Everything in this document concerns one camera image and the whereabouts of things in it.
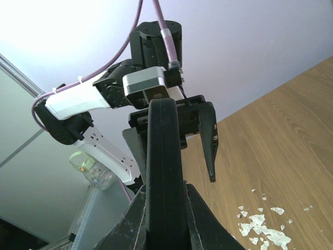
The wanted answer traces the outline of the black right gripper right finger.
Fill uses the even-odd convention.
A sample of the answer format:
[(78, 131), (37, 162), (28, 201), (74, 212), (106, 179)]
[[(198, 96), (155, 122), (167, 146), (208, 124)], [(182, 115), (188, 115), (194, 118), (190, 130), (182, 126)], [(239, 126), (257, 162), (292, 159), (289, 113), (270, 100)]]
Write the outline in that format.
[(185, 204), (191, 249), (244, 249), (219, 223), (192, 184), (185, 184)]

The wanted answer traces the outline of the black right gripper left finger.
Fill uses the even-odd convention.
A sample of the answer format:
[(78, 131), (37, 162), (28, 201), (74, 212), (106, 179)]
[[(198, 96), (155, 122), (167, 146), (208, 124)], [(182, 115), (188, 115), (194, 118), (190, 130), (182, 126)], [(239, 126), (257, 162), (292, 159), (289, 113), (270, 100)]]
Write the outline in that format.
[(94, 249), (146, 249), (146, 186), (134, 196), (116, 226), (103, 237)]

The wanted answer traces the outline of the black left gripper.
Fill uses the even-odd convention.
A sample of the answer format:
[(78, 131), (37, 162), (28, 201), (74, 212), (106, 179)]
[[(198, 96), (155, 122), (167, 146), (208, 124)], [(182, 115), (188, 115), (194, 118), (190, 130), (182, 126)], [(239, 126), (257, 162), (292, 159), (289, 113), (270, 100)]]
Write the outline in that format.
[[(215, 182), (215, 159), (219, 136), (213, 104), (207, 102), (203, 95), (197, 95), (176, 101), (176, 109), (181, 149), (187, 147), (186, 138), (188, 136), (199, 133), (209, 179), (210, 182)], [(143, 182), (146, 182), (148, 111), (147, 108), (131, 113), (129, 115), (131, 128), (122, 132), (122, 136), (136, 160)]]

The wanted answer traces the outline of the black phone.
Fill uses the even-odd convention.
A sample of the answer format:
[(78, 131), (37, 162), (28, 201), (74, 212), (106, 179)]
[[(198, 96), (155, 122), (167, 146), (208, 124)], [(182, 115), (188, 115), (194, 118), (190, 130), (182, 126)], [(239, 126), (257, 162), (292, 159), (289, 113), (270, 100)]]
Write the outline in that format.
[(188, 249), (188, 226), (175, 100), (149, 104), (146, 179), (147, 249)]

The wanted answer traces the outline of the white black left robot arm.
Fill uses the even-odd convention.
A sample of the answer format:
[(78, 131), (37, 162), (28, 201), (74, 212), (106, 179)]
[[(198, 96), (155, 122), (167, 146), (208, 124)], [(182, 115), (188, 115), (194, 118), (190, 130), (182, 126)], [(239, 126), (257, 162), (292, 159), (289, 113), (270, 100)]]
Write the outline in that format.
[[(94, 185), (106, 188), (113, 177), (137, 192), (145, 181), (147, 159), (148, 106), (151, 100), (172, 98), (176, 102), (180, 147), (186, 138), (200, 134), (211, 182), (219, 145), (216, 114), (202, 95), (187, 97), (182, 72), (169, 69), (167, 50), (157, 21), (143, 22), (130, 34), (130, 59), (102, 71), (97, 80), (77, 86), (61, 85), (49, 98), (37, 102), (33, 110), (48, 133), (64, 145), (74, 145), (85, 156), (76, 169)], [(91, 111), (133, 106), (130, 128), (123, 137), (132, 152), (127, 157), (110, 143), (93, 123)]]

